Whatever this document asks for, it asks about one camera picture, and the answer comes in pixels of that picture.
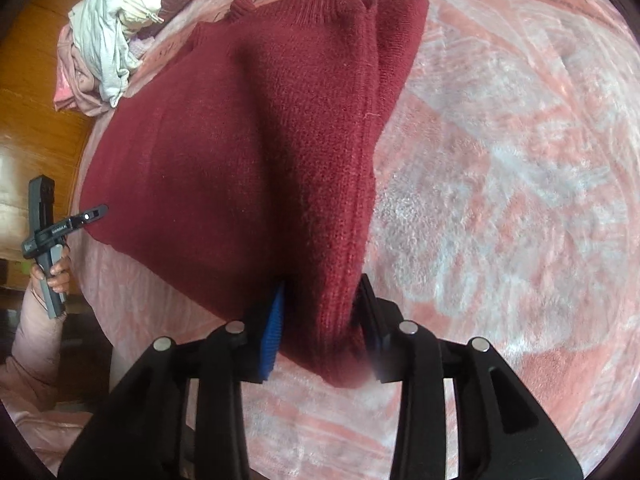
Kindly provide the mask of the left forearm pink sleeve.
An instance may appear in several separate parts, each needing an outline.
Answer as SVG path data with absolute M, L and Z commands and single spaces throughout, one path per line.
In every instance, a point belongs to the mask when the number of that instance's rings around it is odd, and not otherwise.
M 9 357 L 1 365 L 1 401 L 37 457 L 56 474 L 91 418 L 89 412 L 55 408 L 62 318 L 49 318 L 46 305 L 26 289 Z

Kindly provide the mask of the person's left hand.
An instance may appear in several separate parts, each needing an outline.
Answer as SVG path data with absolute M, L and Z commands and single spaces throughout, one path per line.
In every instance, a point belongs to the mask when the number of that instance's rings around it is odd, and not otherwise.
M 47 280 L 50 289 L 58 294 L 68 294 L 70 292 L 70 248 L 68 246 L 63 247 L 62 257 L 52 266 L 50 276 L 47 276 L 37 263 L 32 265 L 30 269 L 32 290 L 40 300 L 44 300 L 41 286 L 42 280 Z

